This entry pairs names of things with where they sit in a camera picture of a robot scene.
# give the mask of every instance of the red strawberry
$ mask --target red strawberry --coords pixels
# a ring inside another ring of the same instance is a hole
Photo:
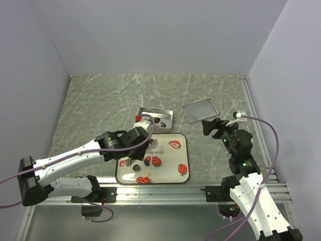
[[[151,179],[148,177],[137,177],[136,182],[139,184],[147,184],[147,183],[152,183]]]
[[[169,144],[171,147],[173,147],[175,149],[179,149],[182,147],[182,145],[179,141],[170,141]]]
[[[151,157],[145,157],[144,161],[150,162],[151,161]]]
[[[152,163],[152,165],[153,165],[154,167],[156,167],[156,168],[162,166],[162,161],[160,160],[159,157],[155,157],[155,156],[152,157],[151,163]]]
[[[121,167],[126,166],[126,160],[120,161],[120,162],[119,162],[119,165],[120,165]]]
[[[181,177],[185,176],[187,174],[187,166],[184,164],[179,164],[179,173],[181,174]]]

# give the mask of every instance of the gray marble surface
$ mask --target gray marble surface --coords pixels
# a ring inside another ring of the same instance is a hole
[[[77,148],[105,131],[131,129],[141,106],[163,108],[174,112],[172,132],[187,138],[189,182],[221,182],[223,177],[231,175],[224,145],[211,136],[203,136],[202,124],[190,124],[182,110],[183,105],[206,98],[213,100],[221,119],[232,119],[232,113],[238,109],[249,113],[238,75],[74,75],[49,156]],[[252,154],[266,174],[253,122],[248,121],[240,128],[253,134]],[[115,165],[113,160],[82,168],[68,176],[114,177]]]

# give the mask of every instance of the white wall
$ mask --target white wall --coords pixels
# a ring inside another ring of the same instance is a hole
[[[280,138],[286,181],[305,241],[321,237],[321,1],[291,0],[255,61],[249,86],[258,115]],[[273,156],[273,133],[264,128]]]
[[[47,156],[69,84],[48,34],[27,0],[0,1],[0,179],[20,159]],[[21,200],[17,179],[0,186],[0,204]],[[24,208],[0,209],[0,239],[14,240]]]
[[[286,0],[30,0],[71,74],[248,74]]]

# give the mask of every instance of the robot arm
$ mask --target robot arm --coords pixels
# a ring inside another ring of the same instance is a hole
[[[96,177],[63,178],[62,176],[79,168],[123,157],[143,160],[149,144],[155,142],[152,139],[132,150],[100,152],[100,149],[130,149],[148,137],[147,132],[150,127],[151,122],[142,119],[136,122],[134,128],[128,132],[105,132],[87,144],[55,157],[35,161],[31,157],[23,158],[20,161],[19,172],[38,168],[34,172],[18,177],[23,205],[35,205],[48,197],[56,196],[78,196],[88,201],[94,201],[101,191]]]
[[[229,155],[229,165],[233,176],[223,178],[222,194],[232,198],[240,207],[243,214],[247,216],[257,198],[258,201],[248,218],[257,240],[302,240],[298,229],[292,229],[291,225],[282,216],[263,181],[262,173],[251,155],[252,135],[238,129],[238,123],[246,121],[242,118],[246,113],[234,113],[237,118],[234,121],[214,119],[212,122],[203,120],[203,132],[208,136],[210,132],[217,129],[212,136],[221,139]]]

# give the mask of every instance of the red cap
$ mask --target red cap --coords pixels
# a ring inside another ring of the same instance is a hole
[[[136,115],[135,119],[136,119],[136,122],[139,122],[141,120],[141,116]]]

